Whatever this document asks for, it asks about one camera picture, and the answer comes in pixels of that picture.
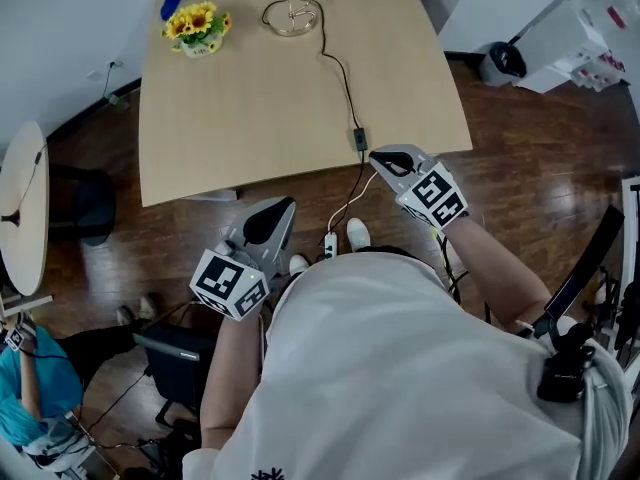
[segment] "small round table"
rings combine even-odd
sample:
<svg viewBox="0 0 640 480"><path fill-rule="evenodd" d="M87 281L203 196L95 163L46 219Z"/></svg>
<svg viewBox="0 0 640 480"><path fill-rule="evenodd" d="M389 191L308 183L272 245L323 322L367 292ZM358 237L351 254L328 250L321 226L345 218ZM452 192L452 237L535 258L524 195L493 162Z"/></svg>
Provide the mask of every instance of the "small round table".
<svg viewBox="0 0 640 480"><path fill-rule="evenodd" d="M0 253L9 279L25 296L40 286L48 241L100 245L115 220L111 178L99 170L49 165L46 144L38 124L25 123L9 144L0 171ZM76 184L69 208L53 215L50 176Z"/></svg>
<svg viewBox="0 0 640 480"><path fill-rule="evenodd" d="M38 124L25 123L9 144L0 171L0 252L11 282L23 295L32 295L40 286L47 255L49 158L45 145Z"/></svg>

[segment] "black trash can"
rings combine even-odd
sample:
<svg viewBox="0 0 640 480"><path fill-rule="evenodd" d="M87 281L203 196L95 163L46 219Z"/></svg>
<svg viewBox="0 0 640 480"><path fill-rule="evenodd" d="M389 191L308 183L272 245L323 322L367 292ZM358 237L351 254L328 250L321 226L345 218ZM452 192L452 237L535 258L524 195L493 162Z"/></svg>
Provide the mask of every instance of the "black trash can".
<svg viewBox="0 0 640 480"><path fill-rule="evenodd" d="M482 81L493 87L527 76L527 66L518 49L509 43L495 43L480 64Z"/></svg>

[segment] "flower pot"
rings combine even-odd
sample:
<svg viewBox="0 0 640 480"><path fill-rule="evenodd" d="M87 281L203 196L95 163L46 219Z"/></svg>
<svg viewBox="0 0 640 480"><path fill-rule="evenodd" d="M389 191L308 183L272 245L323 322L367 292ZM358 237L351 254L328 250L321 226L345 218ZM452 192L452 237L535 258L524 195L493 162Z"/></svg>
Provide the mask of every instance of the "flower pot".
<svg viewBox="0 0 640 480"><path fill-rule="evenodd" d="M195 44L181 43L182 51L191 59L205 57L217 52L222 47L222 34L209 34Z"/></svg>

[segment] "blue shirt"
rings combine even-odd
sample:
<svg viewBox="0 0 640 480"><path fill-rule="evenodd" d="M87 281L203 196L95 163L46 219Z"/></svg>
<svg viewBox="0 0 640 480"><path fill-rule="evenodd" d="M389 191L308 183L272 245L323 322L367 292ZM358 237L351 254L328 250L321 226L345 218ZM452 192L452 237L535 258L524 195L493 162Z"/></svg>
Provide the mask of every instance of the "blue shirt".
<svg viewBox="0 0 640 480"><path fill-rule="evenodd" d="M39 356L67 357L42 327L36 331ZM82 401L82 384L67 359L33 359L40 388L40 415L64 415ZM7 347L0 354L0 434L14 446L26 446L47 433L47 424L34 419L22 406L20 353Z"/></svg>

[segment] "person in blue shirt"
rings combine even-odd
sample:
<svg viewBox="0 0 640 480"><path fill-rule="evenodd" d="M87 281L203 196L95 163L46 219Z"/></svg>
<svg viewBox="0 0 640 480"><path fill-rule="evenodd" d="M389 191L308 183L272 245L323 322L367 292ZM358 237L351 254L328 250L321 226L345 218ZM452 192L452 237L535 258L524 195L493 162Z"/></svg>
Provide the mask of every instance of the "person in blue shirt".
<svg viewBox="0 0 640 480"><path fill-rule="evenodd" d="M14 446L27 446L47 434L46 420L63 417L82 402L100 366L135 347L133 333L157 316L147 296L138 319L126 307L117 310L118 326L85 331L60 340L42 327L20 352L0 354L0 435Z"/></svg>

